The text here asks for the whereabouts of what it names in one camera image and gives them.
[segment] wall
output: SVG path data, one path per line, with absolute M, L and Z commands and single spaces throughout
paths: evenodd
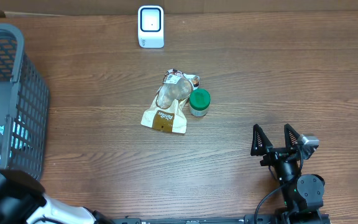
M 166 14 L 358 10 L 358 0 L 0 0 L 0 9 L 30 14 L 108 15 L 137 14 L 145 4 L 162 6 Z

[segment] jar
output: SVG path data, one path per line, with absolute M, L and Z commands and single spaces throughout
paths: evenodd
M 204 116 L 209 110 L 211 103 L 211 96 L 208 91 L 204 89 L 197 89 L 193 91 L 189 98 L 189 110 L 194 116 Z

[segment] white device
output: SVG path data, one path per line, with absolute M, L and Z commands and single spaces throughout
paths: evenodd
M 49 218 L 64 224 L 94 224 L 96 219 L 94 216 L 83 207 L 72 207 L 61 203 L 58 200 L 50 198 L 44 194 L 47 201 L 45 206 L 39 207 L 36 211 L 26 220 L 26 224 L 33 223 L 53 223 L 41 222 L 42 218 Z
M 137 11 L 137 36 L 143 48 L 164 46 L 164 10 L 160 6 L 142 6 Z

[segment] white plug-in device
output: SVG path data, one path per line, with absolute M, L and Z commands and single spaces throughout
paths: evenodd
M 164 46 L 164 10 L 160 6 L 142 6 L 137 11 L 137 36 L 144 48 Z

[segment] white robot part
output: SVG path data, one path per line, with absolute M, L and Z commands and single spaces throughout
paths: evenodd
M 66 205 L 58 200 L 50 198 L 44 194 L 47 203 L 44 207 L 39 207 L 27 219 L 27 224 L 37 223 L 53 223 L 44 221 L 43 218 L 51 219 L 65 224 L 94 224 L 96 219 L 94 216 L 83 207 L 72 207 Z

